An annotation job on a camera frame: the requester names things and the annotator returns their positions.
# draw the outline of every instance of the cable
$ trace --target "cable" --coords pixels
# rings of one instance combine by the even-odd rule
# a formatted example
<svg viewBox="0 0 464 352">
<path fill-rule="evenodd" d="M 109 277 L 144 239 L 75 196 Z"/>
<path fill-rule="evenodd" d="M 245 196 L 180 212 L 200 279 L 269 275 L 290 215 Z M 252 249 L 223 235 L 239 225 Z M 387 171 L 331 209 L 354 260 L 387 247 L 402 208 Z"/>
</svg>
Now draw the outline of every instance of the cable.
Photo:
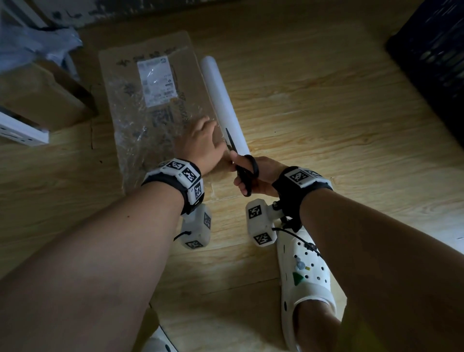
<svg viewBox="0 0 464 352">
<path fill-rule="evenodd" d="M 174 237 L 174 241 L 177 240 L 179 237 L 181 237 L 182 235 L 191 235 L 192 234 L 192 231 L 184 231 L 180 234 L 178 234 L 177 236 Z"/>
<path fill-rule="evenodd" d="M 273 231 L 283 231 L 289 235 L 292 235 L 293 237 L 296 237 L 297 239 L 299 239 L 301 242 L 304 243 L 304 247 L 306 249 L 309 249 L 310 251 L 312 252 L 315 252 L 317 254 L 317 256 L 321 257 L 322 258 L 322 255 L 321 253 L 319 252 L 319 250 L 317 249 L 316 245 L 314 243 L 308 243 L 306 242 L 303 238 L 301 238 L 300 236 L 297 236 L 296 234 L 294 234 L 293 232 L 290 232 L 284 228 L 272 228 Z"/>
</svg>

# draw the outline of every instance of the black scissors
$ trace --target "black scissors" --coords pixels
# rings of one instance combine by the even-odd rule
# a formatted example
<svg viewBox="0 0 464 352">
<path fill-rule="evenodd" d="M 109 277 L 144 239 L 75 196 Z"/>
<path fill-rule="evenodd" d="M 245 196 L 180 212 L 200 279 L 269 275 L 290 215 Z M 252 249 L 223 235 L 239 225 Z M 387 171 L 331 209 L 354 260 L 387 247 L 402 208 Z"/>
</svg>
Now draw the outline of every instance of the black scissors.
<svg viewBox="0 0 464 352">
<path fill-rule="evenodd" d="M 237 152 L 237 148 L 235 147 L 231 134 L 229 133 L 229 130 L 227 128 L 226 128 L 226 133 L 230 141 L 230 145 L 227 145 L 229 147 L 229 150 L 233 150 Z M 245 184 L 245 189 L 246 189 L 245 197 L 249 197 L 251 196 L 252 180 L 255 178 L 258 178 L 259 176 L 259 167 L 258 167 L 258 163 L 256 162 L 255 158 L 253 158 L 250 154 L 244 155 L 244 157 L 246 157 L 251 162 L 251 166 L 253 167 L 253 172 L 245 168 L 242 168 L 241 166 L 238 166 L 238 165 L 236 165 L 236 169 L 237 169 L 237 175 L 240 177 L 240 180 L 242 180 L 242 182 Z"/>
</svg>

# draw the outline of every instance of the cardboard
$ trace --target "cardboard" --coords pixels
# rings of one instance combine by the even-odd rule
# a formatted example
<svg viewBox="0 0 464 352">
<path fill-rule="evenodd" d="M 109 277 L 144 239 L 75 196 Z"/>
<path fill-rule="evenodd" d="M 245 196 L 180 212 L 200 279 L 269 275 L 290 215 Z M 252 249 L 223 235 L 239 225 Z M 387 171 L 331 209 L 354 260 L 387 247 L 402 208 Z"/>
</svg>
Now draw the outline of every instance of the cardboard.
<svg viewBox="0 0 464 352">
<path fill-rule="evenodd" d="M 92 95 L 53 63 L 29 64 L 0 75 L 0 105 L 50 131 L 97 114 Z"/>
<path fill-rule="evenodd" d="M 107 49 L 99 59 L 123 189 L 128 192 L 140 185 L 147 171 L 174 156 L 174 138 L 186 125 L 203 115 L 216 119 L 216 114 L 185 31 Z M 222 139 L 219 128 L 213 139 Z"/>
</svg>

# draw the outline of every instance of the green triangle charm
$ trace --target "green triangle charm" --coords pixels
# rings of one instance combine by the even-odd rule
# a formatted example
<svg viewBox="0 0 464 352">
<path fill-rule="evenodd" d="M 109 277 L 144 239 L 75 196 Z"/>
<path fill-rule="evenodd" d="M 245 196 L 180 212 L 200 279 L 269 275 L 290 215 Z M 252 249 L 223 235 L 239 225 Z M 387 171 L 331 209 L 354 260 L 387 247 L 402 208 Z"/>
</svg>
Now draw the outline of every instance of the green triangle charm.
<svg viewBox="0 0 464 352">
<path fill-rule="evenodd" d="M 293 273 L 293 282 L 295 283 L 295 286 L 298 286 L 298 284 L 304 279 L 299 273 Z"/>
</svg>

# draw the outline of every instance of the white tube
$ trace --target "white tube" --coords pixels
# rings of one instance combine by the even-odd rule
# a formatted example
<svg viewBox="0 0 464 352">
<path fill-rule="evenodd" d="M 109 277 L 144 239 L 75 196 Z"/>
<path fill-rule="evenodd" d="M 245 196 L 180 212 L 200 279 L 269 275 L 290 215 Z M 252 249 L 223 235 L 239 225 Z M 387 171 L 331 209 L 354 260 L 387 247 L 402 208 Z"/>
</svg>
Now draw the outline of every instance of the white tube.
<svg viewBox="0 0 464 352">
<path fill-rule="evenodd" d="M 233 145 L 240 155 L 250 153 L 242 129 L 237 120 L 237 115 L 232 106 L 232 102 L 227 94 L 226 86 L 222 80 L 216 60 L 211 56 L 206 56 L 200 61 L 201 72 L 205 79 L 205 84 L 211 97 L 214 110 L 218 116 L 218 124 L 221 128 L 224 139 L 231 149 Z"/>
</svg>

